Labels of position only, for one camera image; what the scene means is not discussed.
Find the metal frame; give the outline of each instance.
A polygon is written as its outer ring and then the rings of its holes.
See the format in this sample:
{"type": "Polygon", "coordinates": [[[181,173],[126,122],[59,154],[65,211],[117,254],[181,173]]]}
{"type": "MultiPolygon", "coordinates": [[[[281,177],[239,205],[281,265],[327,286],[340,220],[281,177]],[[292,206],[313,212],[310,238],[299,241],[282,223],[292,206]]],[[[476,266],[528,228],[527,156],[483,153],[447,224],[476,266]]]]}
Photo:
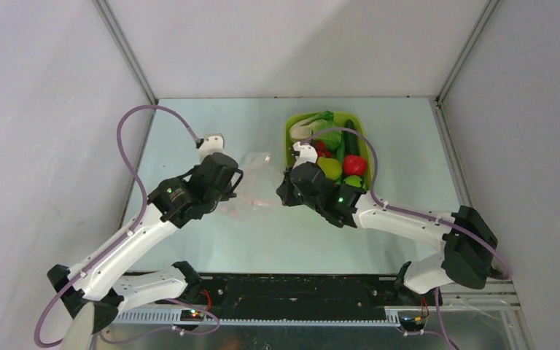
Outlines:
{"type": "MultiPolygon", "coordinates": [[[[467,184],[464,172],[462,169],[459,153],[456,151],[454,143],[451,138],[449,126],[443,115],[441,106],[447,98],[450,90],[454,86],[456,78],[462,71],[464,64],[470,57],[471,52],[475,49],[478,40],[480,39],[484,28],[490,21],[495,10],[498,8],[500,0],[489,0],[484,7],[477,23],[475,24],[471,34],[462,48],[458,58],[456,59],[452,70],[450,70],[446,80],[440,89],[438,95],[431,99],[432,113],[435,118],[435,124],[440,134],[443,149],[446,154],[448,166],[452,177],[454,179],[454,187],[458,196],[459,202],[464,205],[471,206],[472,201],[469,194],[469,186],[467,184]]],[[[158,98],[153,93],[152,87],[145,76],[140,63],[136,59],[136,55],[132,51],[128,40],[123,33],[117,18],[115,17],[108,0],[93,0],[93,3],[98,10],[107,30],[109,31],[117,49],[120,51],[124,61],[131,70],[131,73],[136,80],[136,83],[141,88],[145,98],[151,104],[156,104],[158,98]]],[[[144,145],[147,143],[149,137],[149,130],[151,127],[152,119],[149,122],[149,127],[146,132],[144,145]]],[[[500,311],[502,322],[504,322],[508,341],[511,349],[534,349],[534,344],[529,331],[526,326],[526,320],[521,310],[516,291],[511,281],[489,281],[486,288],[481,291],[467,289],[457,284],[451,284],[441,288],[443,311],[500,311]]],[[[129,324],[173,324],[179,321],[178,315],[175,310],[180,308],[170,305],[156,305],[149,308],[140,308],[132,310],[121,315],[115,323],[129,323],[129,324]]],[[[386,322],[263,322],[260,320],[222,320],[222,324],[231,325],[327,325],[327,326],[396,326],[398,322],[398,312],[402,311],[417,311],[419,307],[415,306],[400,306],[400,307],[386,307],[386,322]]]]}

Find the gray wall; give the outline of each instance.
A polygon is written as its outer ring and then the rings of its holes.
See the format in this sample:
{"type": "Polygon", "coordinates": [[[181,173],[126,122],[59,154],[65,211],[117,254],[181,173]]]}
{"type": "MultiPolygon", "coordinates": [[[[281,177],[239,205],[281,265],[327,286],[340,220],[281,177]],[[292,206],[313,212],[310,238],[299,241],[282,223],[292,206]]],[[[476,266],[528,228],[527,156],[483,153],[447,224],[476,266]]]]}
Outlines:
{"type": "MultiPolygon", "coordinates": [[[[115,128],[141,103],[91,1],[0,0],[0,349],[37,349],[46,272],[115,231],[131,183],[115,128]]],[[[133,157],[145,119],[126,125],[133,157]]],[[[44,339],[70,322],[59,303],[44,339]]]]}
{"type": "Polygon", "coordinates": [[[444,112],[538,349],[560,349],[560,1],[503,1],[444,112]]]}

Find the white wall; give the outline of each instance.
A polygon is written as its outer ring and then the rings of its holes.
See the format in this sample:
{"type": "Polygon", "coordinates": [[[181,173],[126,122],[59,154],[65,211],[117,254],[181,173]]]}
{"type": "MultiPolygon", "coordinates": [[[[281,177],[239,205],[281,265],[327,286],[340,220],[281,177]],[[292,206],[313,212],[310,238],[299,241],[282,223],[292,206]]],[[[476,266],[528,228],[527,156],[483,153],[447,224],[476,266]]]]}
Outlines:
{"type": "MultiPolygon", "coordinates": [[[[91,1],[0,0],[0,349],[36,349],[47,270],[117,227],[131,181],[115,127],[142,103],[91,1]]],[[[144,119],[125,133],[134,157],[144,119]]],[[[69,326],[55,311],[46,341],[69,326]]]]}
{"type": "Polygon", "coordinates": [[[433,96],[486,0],[111,1],[160,98],[433,96]]]}
{"type": "Polygon", "coordinates": [[[503,1],[444,112],[536,346],[560,349],[560,1],[503,1]]]}

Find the tomato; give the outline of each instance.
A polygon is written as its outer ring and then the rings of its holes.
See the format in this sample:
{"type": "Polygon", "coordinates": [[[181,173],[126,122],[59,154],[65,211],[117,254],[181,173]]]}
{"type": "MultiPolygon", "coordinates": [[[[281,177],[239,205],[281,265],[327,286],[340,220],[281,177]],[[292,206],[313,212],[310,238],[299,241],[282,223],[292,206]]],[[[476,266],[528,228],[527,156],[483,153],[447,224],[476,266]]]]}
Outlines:
{"type": "Polygon", "coordinates": [[[323,141],[315,141],[314,144],[314,149],[316,149],[317,151],[325,151],[325,143],[323,141]]]}
{"type": "Polygon", "coordinates": [[[366,172],[368,162],[359,155],[347,155],[342,163],[342,170],[347,176],[361,176],[366,172]]]}

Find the red vegetable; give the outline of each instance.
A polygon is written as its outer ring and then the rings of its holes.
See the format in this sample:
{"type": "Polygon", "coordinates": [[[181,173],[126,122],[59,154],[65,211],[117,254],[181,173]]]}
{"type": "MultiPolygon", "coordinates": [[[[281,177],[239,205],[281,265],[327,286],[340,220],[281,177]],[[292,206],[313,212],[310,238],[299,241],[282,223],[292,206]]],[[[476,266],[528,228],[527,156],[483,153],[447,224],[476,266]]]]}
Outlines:
{"type": "Polygon", "coordinates": [[[342,170],[347,176],[361,176],[366,172],[368,162],[359,155],[347,155],[342,163],[342,170]]]}
{"type": "Polygon", "coordinates": [[[314,149],[316,149],[317,151],[325,151],[325,143],[323,141],[315,141],[314,144],[314,149]]]}

